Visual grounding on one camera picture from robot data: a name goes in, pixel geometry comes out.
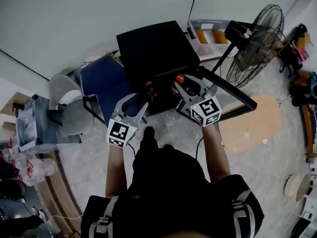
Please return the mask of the orange long board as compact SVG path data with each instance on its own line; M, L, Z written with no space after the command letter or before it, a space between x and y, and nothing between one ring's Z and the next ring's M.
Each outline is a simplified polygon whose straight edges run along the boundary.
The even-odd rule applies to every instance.
M301 107L307 139L307 157L317 158L317 108L315 105Z

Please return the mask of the beige cloth bag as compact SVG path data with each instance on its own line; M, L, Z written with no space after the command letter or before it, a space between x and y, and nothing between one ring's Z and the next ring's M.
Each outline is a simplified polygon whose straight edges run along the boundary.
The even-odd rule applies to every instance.
M89 57L84 59L83 64L93 63L93 62L97 61L98 59L101 59L104 56L113 56L113 53L112 52L101 52L101 53L96 53L96 54L90 55Z

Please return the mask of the clear plastic storage box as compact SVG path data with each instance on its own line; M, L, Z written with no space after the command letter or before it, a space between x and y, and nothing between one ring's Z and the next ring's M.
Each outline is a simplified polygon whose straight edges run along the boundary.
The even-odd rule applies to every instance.
M188 27L191 27L192 32L196 38L191 39L188 33L186 34L186 37L201 61L215 60L222 57L222 55L227 50L231 42L228 40L228 44L216 44L214 42L212 31L219 30L224 32L228 24L228 20L188 20ZM199 39L195 33L196 29L202 29L204 31L204 36L208 41L208 44L201 44L199 42Z

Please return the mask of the black round bag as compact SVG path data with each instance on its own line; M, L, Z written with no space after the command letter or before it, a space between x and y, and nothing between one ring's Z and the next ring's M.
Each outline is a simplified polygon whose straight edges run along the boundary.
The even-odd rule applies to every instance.
M0 198L18 200L21 196L22 189L16 181L10 179L2 179L0 181Z

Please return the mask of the orange packet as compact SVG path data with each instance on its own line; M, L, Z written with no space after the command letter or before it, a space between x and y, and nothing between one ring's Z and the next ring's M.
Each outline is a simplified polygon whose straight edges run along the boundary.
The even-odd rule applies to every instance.
M196 29L195 33L199 39L199 42L201 44L208 44L208 41L206 40L205 36L204 36L204 31L202 29Z
M228 44L228 40L225 37L225 33L219 30L213 30L212 35L216 44Z

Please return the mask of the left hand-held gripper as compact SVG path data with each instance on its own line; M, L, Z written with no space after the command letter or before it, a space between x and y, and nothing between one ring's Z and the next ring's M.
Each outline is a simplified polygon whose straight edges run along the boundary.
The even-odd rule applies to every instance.
M140 108L134 116L125 114L137 97L137 93L132 93L117 102L107 127L106 140L109 144L119 148L126 147L136 135L140 122L148 124L146 118L148 102L139 105Z

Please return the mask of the beige round bowl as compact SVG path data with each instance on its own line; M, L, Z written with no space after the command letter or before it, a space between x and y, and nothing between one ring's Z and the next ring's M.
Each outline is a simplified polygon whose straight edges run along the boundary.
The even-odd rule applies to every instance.
M306 195L310 187L310 173L306 172L300 180L299 186L295 193L295 203L299 203Z

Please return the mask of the grey chair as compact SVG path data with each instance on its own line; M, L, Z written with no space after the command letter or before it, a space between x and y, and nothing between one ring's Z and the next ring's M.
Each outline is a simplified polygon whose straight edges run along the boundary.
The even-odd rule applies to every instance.
M81 87L71 77L57 74L49 81L49 118L61 127L63 135L78 135L90 131L94 117L85 108ZM79 94L75 100L59 108L60 101L68 93Z

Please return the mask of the curved wooden plank platform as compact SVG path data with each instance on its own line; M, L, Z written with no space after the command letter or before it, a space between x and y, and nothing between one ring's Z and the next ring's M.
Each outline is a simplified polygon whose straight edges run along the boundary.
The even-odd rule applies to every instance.
M38 158L52 158L57 172L35 185L37 195L47 216L47 225L58 238L81 238L82 211L66 178L58 151L38 154Z

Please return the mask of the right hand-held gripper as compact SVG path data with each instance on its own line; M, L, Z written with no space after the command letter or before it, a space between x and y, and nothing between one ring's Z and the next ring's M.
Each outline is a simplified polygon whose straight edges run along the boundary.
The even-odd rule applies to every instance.
M222 108L217 97L213 95L213 91L208 89L201 79L192 75L187 75L187 78L199 84L200 90L198 94L194 92L193 87L191 87L189 83L183 82L179 84L174 81L174 86L179 95L186 102L185 111L189 117L202 127L219 121Z

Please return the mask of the person's left black shoe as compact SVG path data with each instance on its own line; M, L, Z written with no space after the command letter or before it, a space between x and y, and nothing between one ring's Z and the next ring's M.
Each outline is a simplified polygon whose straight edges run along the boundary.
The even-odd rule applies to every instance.
M152 126L147 126L145 129L144 129L144 132L143 132L143 138L154 138L155 137L155 130Z

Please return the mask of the black mini fridge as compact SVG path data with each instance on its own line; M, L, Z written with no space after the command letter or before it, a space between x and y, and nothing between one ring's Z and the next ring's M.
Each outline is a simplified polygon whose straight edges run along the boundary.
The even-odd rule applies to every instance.
M171 85L179 74L192 75L203 82L207 80L212 83L213 95L220 88L242 103L242 106L222 114L220 120L257 108L254 100L200 64L198 55L176 21L142 27L116 38L129 84L144 101L148 101L150 115L175 108L179 114L194 121L185 111L186 102L182 97L172 94ZM152 85L146 86L148 80ZM158 94L152 103L148 99L149 92Z

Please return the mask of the glossy grey side table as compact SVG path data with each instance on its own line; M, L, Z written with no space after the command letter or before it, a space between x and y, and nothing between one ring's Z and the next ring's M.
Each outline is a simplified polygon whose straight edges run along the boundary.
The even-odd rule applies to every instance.
M50 101L33 95L24 106L16 107L16 138L20 152L44 153L65 145L80 144L80 135L63 135L49 118Z

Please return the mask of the black stand with bags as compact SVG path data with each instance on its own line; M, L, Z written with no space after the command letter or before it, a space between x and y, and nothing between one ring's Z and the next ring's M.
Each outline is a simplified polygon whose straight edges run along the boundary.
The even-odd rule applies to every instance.
M278 51L278 58L282 62L282 67L279 69L279 73L282 73L285 68L288 69L288 78L300 77L299 70L303 67L304 58L302 57L296 44L300 37L304 37L307 34L307 27L304 24L299 24L295 27L290 34L290 38L284 42L284 47Z

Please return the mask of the beige wooden shelf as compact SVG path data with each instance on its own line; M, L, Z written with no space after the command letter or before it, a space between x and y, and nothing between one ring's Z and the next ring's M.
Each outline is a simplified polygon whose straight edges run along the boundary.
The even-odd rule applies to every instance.
M0 109L0 115L6 115L13 118L13 121L4 121L1 128L5 131L14 132L15 131L15 121L16 121L16 107L24 106L27 101L31 99L30 96L16 92L7 103Z

